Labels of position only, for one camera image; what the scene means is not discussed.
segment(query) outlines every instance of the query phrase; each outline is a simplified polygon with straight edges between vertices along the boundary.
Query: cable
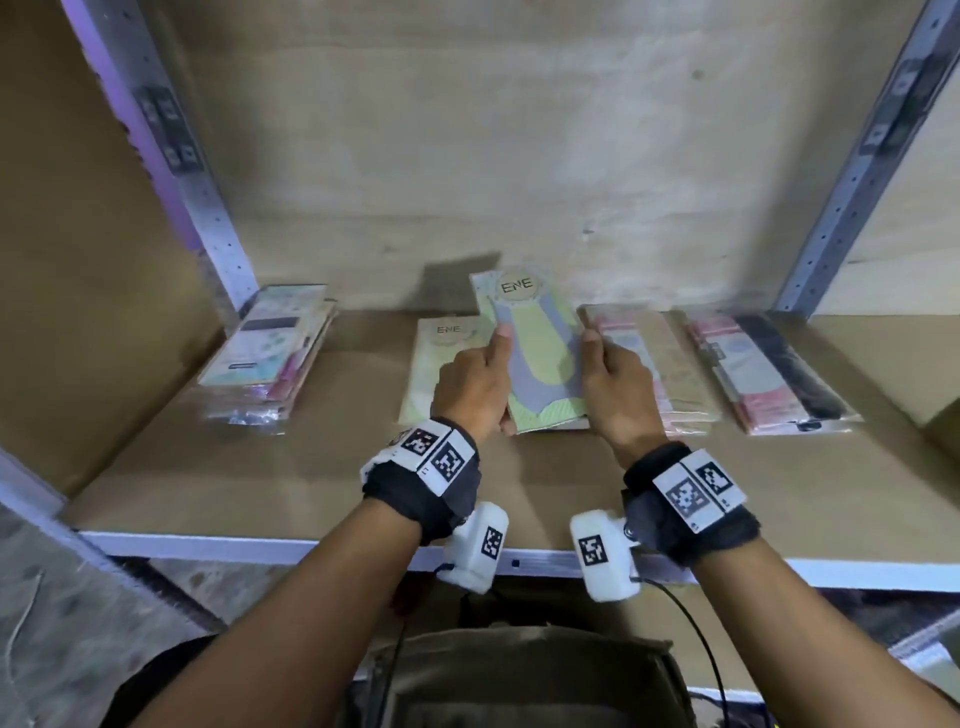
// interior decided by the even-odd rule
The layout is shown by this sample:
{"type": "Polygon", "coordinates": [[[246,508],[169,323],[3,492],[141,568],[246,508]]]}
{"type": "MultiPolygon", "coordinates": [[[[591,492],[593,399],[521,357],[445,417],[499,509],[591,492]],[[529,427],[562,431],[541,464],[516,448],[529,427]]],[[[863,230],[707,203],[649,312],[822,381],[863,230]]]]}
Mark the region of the cable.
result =
{"type": "Polygon", "coordinates": [[[723,680],[720,679],[720,668],[717,667],[717,661],[713,658],[713,650],[710,649],[710,645],[707,642],[707,638],[704,637],[704,633],[700,631],[700,626],[697,624],[697,620],[694,619],[693,615],[686,610],[686,607],[684,607],[683,603],[677,599],[673,592],[664,587],[659,581],[654,581],[653,579],[640,579],[640,581],[657,587],[661,592],[669,596],[673,603],[680,607],[680,611],[684,613],[684,616],[697,631],[697,637],[700,638],[700,642],[703,643],[704,649],[707,651],[707,656],[710,658],[710,666],[713,667],[713,676],[716,678],[717,688],[720,690],[720,702],[723,708],[724,728],[730,728],[730,707],[727,705],[727,693],[723,689],[723,680]]]}
{"type": "Polygon", "coordinates": [[[376,728],[379,728],[380,724],[383,723],[383,716],[387,712],[387,698],[390,696],[390,684],[394,682],[394,670],[396,670],[396,661],[400,657],[400,648],[403,647],[403,639],[407,636],[407,620],[403,621],[403,626],[400,627],[400,636],[396,638],[396,647],[394,647],[394,656],[390,660],[390,665],[387,667],[387,675],[384,678],[383,683],[383,695],[380,696],[380,707],[376,710],[376,723],[373,725],[376,728]]]}
{"type": "Polygon", "coordinates": [[[30,712],[30,706],[27,704],[26,698],[20,693],[20,690],[16,686],[16,681],[13,679],[13,644],[16,643],[16,638],[20,636],[20,630],[23,629],[23,625],[26,623],[27,617],[29,617],[30,613],[34,610],[36,598],[40,594],[40,582],[43,581],[43,570],[38,571],[34,579],[34,593],[30,597],[30,603],[27,604],[27,608],[24,609],[23,614],[20,615],[20,621],[10,633],[10,637],[7,639],[7,648],[4,650],[3,654],[4,667],[7,670],[7,683],[10,685],[11,692],[13,693],[13,697],[16,699],[16,702],[19,704],[24,714],[26,714],[27,725],[30,726],[30,728],[36,728],[37,718],[35,718],[30,712]]]}

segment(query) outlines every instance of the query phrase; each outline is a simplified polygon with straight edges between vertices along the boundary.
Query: hand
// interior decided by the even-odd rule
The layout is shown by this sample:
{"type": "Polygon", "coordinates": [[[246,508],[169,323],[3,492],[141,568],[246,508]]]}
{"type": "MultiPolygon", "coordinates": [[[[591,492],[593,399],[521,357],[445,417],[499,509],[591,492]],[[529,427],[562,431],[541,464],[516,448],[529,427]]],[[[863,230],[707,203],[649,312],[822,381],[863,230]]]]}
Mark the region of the hand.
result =
{"type": "Polygon", "coordinates": [[[477,444],[498,425],[508,431],[510,373],[507,364],[514,344],[509,324],[500,324],[490,343],[481,349],[467,349],[440,369],[440,381],[433,393],[432,417],[446,417],[465,429],[477,444]]]}
{"type": "Polygon", "coordinates": [[[590,426],[613,448],[624,470],[668,442],[654,395],[654,380],[630,350],[584,330],[584,397],[590,426]]]}

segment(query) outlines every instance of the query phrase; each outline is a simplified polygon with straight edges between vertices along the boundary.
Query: round label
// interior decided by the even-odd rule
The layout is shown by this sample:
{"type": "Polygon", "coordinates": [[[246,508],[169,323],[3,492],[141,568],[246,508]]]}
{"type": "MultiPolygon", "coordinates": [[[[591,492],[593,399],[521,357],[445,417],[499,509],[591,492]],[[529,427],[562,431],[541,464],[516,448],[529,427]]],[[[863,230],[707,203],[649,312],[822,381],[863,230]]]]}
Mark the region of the round label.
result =
{"type": "Polygon", "coordinates": [[[476,333],[476,324],[464,323],[456,319],[438,321],[427,330],[427,338],[438,346],[450,346],[466,341],[476,333]]]}
{"type": "Polygon", "coordinates": [[[508,270],[496,282],[496,296],[503,301],[529,301],[540,292],[540,280],[529,271],[508,270]]]}

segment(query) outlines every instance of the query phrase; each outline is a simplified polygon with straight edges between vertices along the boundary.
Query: white sensor device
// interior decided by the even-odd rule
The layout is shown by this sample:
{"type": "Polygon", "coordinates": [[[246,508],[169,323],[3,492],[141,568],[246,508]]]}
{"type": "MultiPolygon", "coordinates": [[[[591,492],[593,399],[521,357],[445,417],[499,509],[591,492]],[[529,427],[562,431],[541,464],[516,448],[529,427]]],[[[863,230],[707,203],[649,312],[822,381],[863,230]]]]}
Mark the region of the white sensor device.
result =
{"type": "Polygon", "coordinates": [[[437,578],[479,595],[486,594],[496,576],[509,524],[507,512],[500,506],[488,500],[477,503],[469,518],[454,528],[447,539],[444,564],[437,571],[437,578]]]}
{"type": "Polygon", "coordinates": [[[570,535],[593,601],[622,601],[640,593],[634,542],[627,536],[627,519],[613,511],[587,511],[570,519],[570,535]]]}

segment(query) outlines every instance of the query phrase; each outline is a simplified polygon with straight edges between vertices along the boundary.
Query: black cable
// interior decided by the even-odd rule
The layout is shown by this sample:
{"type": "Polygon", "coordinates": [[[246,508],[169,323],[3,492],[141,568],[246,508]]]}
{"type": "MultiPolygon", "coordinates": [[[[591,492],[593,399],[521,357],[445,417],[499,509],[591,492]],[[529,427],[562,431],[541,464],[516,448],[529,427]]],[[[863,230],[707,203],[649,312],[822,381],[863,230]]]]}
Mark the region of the black cable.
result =
{"type": "Polygon", "coordinates": [[[407,635],[407,620],[403,621],[403,626],[400,627],[400,636],[396,638],[396,647],[394,647],[394,657],[390,661],[390,665],[387,667],[387,675],[384,678],[383,684],[383,694],[380,696],[380,707],[376,710],[376,723],[373,725],[379,726],[383,723],[383,716],[387,712],[387,698],[390,696],[390,684],[394,682],[394,670],[396,670],[396,661],[400,657],[400,648],[403,646],[403,638],[407,635]]]}
{"type": "Polygon", "coordinates": [[[717,661],[713,658],[713,650],[710,649],[710,645],[707,642],[707,638],[704,637],[704,633],[700,631],[700,626],[697,624],[697,620],[694,619],[693,615],[686,610],[686,607],[684,607],[683,603],[674,596],[673,592],[664,587],[659,581],[654,581],[653,579],[640,579],[640,581],[657,587],[661,592],[669,596],[673,603],[680,607],[680,611],[684,613],[684,616],[697,631],[697,637],[700,638],[700,642],[703,643],[704,649],[707,651],[707,656],[710,658],[710,666],[713,667],[713,677],[715,677],[717,680],[717,688],[720,689],[720,702],[723,707],[724,728],[730,728],[730,707],[727,705],[727,693],[723,689],[723,680],[720,679],[720,668],[717,667],[717,661]]]}

